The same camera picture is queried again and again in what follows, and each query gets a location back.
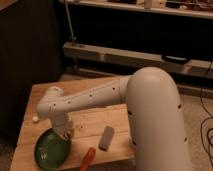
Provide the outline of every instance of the wall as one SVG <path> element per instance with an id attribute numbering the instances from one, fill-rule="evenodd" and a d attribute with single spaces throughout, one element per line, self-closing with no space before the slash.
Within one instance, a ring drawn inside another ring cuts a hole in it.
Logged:
<path id="1" fill-rule="evenodd" d="M 19 0 L 0 11 L 0 137 L 13 145 L 32 84 L 62 72 L 58 40 L 51 0 Z"/>

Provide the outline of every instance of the small white object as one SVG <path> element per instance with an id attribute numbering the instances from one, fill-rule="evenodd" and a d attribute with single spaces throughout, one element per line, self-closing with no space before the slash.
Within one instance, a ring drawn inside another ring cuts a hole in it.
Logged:
<path id="1" fill-rule="evenodd" d="M 38 122 L 39 122 L 38 116 L 33 116 L 33 123 L 38 123 Z"/>

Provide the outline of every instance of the floor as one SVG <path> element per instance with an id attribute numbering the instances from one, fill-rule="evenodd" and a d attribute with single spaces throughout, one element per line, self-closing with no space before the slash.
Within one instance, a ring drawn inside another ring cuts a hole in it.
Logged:
<path id="1" fill-rule="evenodd" d="M 68 70 L 66 74 L 63 74 L 59 81 L 69 81 L 69 80 L 79 80 L 85 78 L 94 78 L 94 75 L 84 75 L 84 76 L 76 76 L 71 74 Z M 213 111 L 213 101 L 205 100 L 205 104 L 207 107 Z M 186 122 L 186 132 L 190 136 L 189 144 L 190 144 L 190 154 L 192 156 L 192 165 L 193 171 L 210 171 L 211 166 L 209 164 L 208 157 L 204 152 L 201 144 L 200 144 L 200 134 L 199 127 L 200 121 L 205 119 L 208 115 L 205 113 L 200 104 L 200 99 L 193 96 L 185 96 L 181 95 L 181 101 L 183 104 L 187 105 L 183 106 L 184 109 L 184 119 Z M 9 146 L 4 140 L 0 139 L 0 170 L 8 171 L 10 169 L 10 163 L 12 160 L 14 149 Z M 134 160 L 128 161 L 119 161 L 107 164 L 101 164 L 90 167 L 90 171 L 128 171 L 134 170 L 135 164 Z"/>

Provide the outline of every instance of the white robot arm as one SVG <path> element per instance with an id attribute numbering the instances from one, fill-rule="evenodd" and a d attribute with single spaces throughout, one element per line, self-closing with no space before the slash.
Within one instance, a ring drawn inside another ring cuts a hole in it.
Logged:
<path id="1" fill-rule="evenodd" d="M 177 87 L 159 68 L 147 67 L 131 77 L 74 95 L 51 87 L 37 106 L 60 136 L 69 134 L 68 112 L 126 101 L 137 171 L 191 171 L 187 136 Z"/>

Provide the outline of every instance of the wood grain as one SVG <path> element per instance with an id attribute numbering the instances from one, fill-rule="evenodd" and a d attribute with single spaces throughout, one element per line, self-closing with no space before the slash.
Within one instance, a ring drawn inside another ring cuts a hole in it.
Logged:
<path id="1" fill-rule="evenodd" d="M 34 124 L 32 117 L 36 115 L 36 105 L 49 86 L 59 86 L 65 91 L 65 94 L 73 94 L 113 79 L 115 78 L 34 85 L 22 123 L 11 170 L 39 170 L 34 161 L 34 147 L 42 133 L 50 128 L 50 122 L 49 120 L 41 120 L 39 123 Z M 72 112 L 69 116 L 74 121 L 75 133 L 72 139 L 70 155 L 59 169 L 79 167 L 89 147 L 96 148 L 96 156 L 92 164 L 132 159 L 134 157 L 134 150 L 130 145 L 126 105 L 82 110 Z M 105 126 L 112 126 L 115 129 L 115 135 L 108 152 L 98 149 Z"/>
<path id="2" fill-rule="evenodd" d="M 17 2 L 18 0 L 0 0 L 0 11 L 8 6 L 12 5 L 13 3 Z"/>

